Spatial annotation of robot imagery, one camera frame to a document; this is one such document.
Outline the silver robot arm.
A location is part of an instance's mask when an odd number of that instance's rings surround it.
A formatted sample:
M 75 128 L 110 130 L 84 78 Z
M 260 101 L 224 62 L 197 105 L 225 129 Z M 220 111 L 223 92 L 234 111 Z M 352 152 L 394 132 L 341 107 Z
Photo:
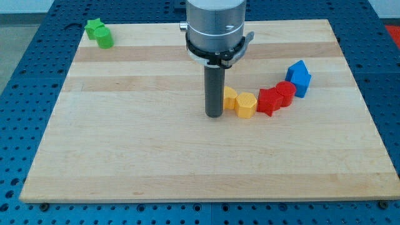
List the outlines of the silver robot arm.
M 186 33 L 189 56 L 209 68 L 229 69 L 244 55 L 254 39 L 244 35 L 245 0 L 187 0 Z

